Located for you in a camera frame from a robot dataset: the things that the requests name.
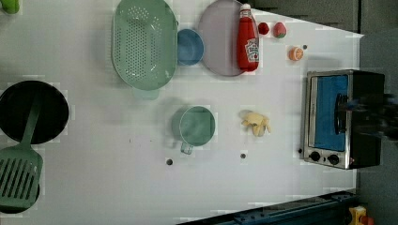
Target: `white table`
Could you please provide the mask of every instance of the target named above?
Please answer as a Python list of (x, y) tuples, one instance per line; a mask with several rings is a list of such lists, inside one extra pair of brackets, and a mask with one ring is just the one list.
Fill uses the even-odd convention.
[[(356, 171), (306, 163), (297, 150), (307, 71), (358, 68), (359, 35), (254, 10), (259, 23), (288, 29), (283, 39), (261, 38), (254, 75), (179, 67), (157, 100), (140, 101), (112, 67), (118, 2), (24, 0), (19, 15), (0, 15), (0, 88), (52, 83), (71, 111), (67, 129), (36, 146), (45, 166), (38, 202), (1, 215), (2, 225), (175, 224), (355, 187)], [(213, 0), (167, 2), (184, 28), (197, 27)], [(289, 61), (287, 50), (303, 44), (305, 58)], [(180, 154), (169, 128), (183, 104), (205, 105), (217, 118), (212, 141), (191, 156)], [(272, 133), (254, 138), (240, 124), (244, 110), (268, 115)], [(15, 144), (0, 140), (1, 148)]]

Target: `orange fruit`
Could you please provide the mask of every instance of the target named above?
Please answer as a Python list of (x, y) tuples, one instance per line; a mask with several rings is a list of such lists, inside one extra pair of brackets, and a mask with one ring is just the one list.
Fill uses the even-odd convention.
[(293, 61), (300, 60), (303, 55), (304, 55), (304, 51), (298, 47), (294, 47), (289, 52), (289, 58), (290, 58), (290, 60), (293, 60)]

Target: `ketchup label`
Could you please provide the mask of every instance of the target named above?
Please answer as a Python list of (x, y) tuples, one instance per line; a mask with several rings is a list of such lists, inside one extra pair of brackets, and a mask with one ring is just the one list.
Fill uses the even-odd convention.
[(258, 46), (255, 41), (255, 38), (248, 40), (248, 43), (245, 45), (246, 54), (248, 55), (249, 62), (258, 62)]

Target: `blue bowl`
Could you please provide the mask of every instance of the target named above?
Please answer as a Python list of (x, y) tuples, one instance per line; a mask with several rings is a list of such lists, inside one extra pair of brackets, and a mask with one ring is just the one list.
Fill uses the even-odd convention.
[(202, 60), (205, 45), (198, 33), (191, 29), (184, 29), (178, 31), (177, 50), (178, 64), (192, 66)]

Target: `spatula handle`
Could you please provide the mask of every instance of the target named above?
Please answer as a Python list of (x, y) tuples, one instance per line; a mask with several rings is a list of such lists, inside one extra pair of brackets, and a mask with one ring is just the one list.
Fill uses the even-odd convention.
[(23, 133), (23, 139), (21, 140), (21, 145), (30, 145), (32, 142), (32, 137), (35, 132), (36, 123), (38, 122), (38, 115), (41, 109), (41, 94), (36, 94), (32, 107), (30, 108), (30, 113), (27, 118), (25, 130)]

